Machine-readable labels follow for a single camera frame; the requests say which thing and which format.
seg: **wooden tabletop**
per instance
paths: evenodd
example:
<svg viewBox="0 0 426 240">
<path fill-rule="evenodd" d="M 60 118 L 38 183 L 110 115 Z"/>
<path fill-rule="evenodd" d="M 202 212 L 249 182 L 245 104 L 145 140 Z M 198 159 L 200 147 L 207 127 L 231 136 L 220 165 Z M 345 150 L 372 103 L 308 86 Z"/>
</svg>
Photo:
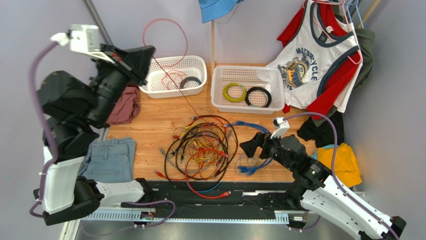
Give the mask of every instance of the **wooden tabletop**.
<svg viewBox="0 0 426 240">
<path fill-rule="evenodd" d="M 244 66 L 265 66 L 265 64 L 234 64 Z M 212 70 L 210 64 L 207 64 L 207 83 L 204 85 L 200 94 L 187 96 L 188 101 L 196 109 L 199 115 L 218 115 L 228 119 L 230 122 L 244 121 L 262 125 L 274 131 L 272 123 L 275 117 L 288 117 L 297 113 L 304 112 L 297 108 L 291 108 L 289 113 L 283 114 L 282 111 L 277 111 L 273 114 L 250 114 L 250 113 L 231 113 L 220 112 L 211 103 L 211 75 Z M 145 93 L 140 92 L 140 107 L 141 111 L 132 123 L 111 126 L 108 132 L 108 139 L 131 137 L 137 141 L 136 153 L 134 156 L 133 178 L 145 178 L 147 180 L 164 180 L 154 173 L 155 170 L 164 173 L 164 156 L 159 151 L 159 147 L 167 150 L 173 142 L 172 134 L 176 128 L 185 127 L 191 121 L 190 118 L 195 116 L 194 110 L 188 105 L 183 97 L 149 98 Z M 290 130 L 285 134 L 296 135 L 296 130 L 308 119 L 308 117 L 297 117 L 289 120 Z M 242 143 L 251 140 L 255 133 L 258 132 L 254 128 L 246 126 L 235 126 L 235 132 L 238 142 Z M 306 151 L 309 155 L 316 150 L 313 140 L 304 141 L 299 138 L 300 142 L 305 144 Z M 235 163 L 240 154 L 243 153 L 241 148 L 238 148 L 234 160 L 228 167 L 222 181 L 242 181 L 242 182 L 293 182 L 292 173 L 273 161 L 266 167 L 256 171 L 250 177 L 246 175 L 238 175 L 235 172 Z M 241 161 L 243 166 L 247 165 L 245 158 Z M 168 165 L 167 173 L 170 178 L 182 178 L 182 175 Z"/>
</svg>

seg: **wooden pole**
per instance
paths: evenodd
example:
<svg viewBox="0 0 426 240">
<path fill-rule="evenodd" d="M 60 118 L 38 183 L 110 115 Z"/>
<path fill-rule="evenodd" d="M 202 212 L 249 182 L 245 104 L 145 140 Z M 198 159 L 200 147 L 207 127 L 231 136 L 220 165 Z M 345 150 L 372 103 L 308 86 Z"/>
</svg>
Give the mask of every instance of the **wooden pole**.
<svg viewBox="0 0 426 240">
<path fill-rule="evenodd" d="M 211 74 L 215 70 L 215 21 L 211 22 Z"/>
<path fill-rule="evenodd" d="M 379 3 L 382 0 L 373 0 L 370 3 L 370 6 L 368 6 L 367 10 L 365 10 L 364 14 L 362 15 L 362 22 L 365 23 L 370 16 L 372 15 L 373 11 L 377 8 L 377 6 L 379 5 Z M 358 25 L 356 25 L 357 28 L 361 27 L 361 23 L 358 23 Z"/>
</svg>

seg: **yellow shirt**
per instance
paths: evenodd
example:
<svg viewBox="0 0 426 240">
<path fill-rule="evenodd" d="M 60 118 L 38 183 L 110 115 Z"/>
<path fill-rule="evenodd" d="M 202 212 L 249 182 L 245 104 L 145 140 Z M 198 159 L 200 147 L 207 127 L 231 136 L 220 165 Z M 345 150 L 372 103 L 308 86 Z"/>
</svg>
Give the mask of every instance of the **yellow shirt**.
<svg viewBox="0 0 426 240">
<path fill-rule="evenodd" d="M 319 148 L 317 157 L 318 161 L 332 169 L 333 148 Z M 357 158 L 346 143 L 337 148 L 334 170 L 338 179 L 349 188 L 363 182 Z"/>
</svg>

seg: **folded blue denim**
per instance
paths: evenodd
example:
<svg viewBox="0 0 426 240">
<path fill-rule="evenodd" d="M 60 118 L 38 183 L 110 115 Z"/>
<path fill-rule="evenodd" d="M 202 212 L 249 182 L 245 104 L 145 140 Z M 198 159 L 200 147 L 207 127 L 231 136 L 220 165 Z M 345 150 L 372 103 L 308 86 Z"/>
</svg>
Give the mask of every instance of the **folded blue denim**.
<svg viewBox="0 0 426 240">
<path fill-rule="evenodd" d="M 130 137 L 91 144 L 78 175 L 102 183 L 130 182 L 135 150 L 136 141 Z"/>
</svg>

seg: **white plastic basket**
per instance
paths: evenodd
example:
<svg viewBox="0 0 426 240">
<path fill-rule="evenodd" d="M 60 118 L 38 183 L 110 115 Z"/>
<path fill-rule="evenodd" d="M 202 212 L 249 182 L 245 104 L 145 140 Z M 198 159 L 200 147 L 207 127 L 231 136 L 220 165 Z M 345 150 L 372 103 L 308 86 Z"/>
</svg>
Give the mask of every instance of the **white plastic basket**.
<svg viewBox="0 0 426 240">
<path fill-rule="evenodd" d="M 201 81 L 200 85 L 195 81 L 188 81 L 185 84 L 185 88 L 181 89 L 181 91 L 185 96 L 199 94 L 201 90 L 203 90 L 203 86 L 207 81 L 206 63 L 199 56 L 185 56 L 185 58 L 183 58 L 178 64 L 172 67 L 167 67 L 177 63 L 181 58 L 182 56 L 157 58 L 157 62 L 166 72 L 170 70 L 178 70 L 184 72 L 186 77 L 198 78 Z M 181 97 L 182 94 L 179 89 L 169 77 L 164 78 L 165 76 L 166 73 L 160 68 L 156 61 L 152 59 L 151 65 L 149 66 L 148 76 L 146 77 L 146 81 L 148 83 L 140 86 L 140 90 L 153 99 Z M 179 86 L 182 79 L 177 77 L 175 74 L 170 74 L 170 76 Z"/>
<path fill-rule="evenodd" d="M 246 101 L 230 102 L 223 92 L 226 85 L 238 83 L 248 91 L 252 87 L 265 88 L 272 96 L 269 107 L 248 106 Z M 238 98 L 243 90 L 238 86 L 228 89 L 229 96 Z M 211 104 L 221 112 L 272 114 L 284 108 L 284 86 L 278 69 L 256 66 L 217 66 L 213 71 L 211 82 Z M 249 98 L 254 105 L 264 105 L 267 97 L 263 92 L 253 91 Z"/>
</svg>

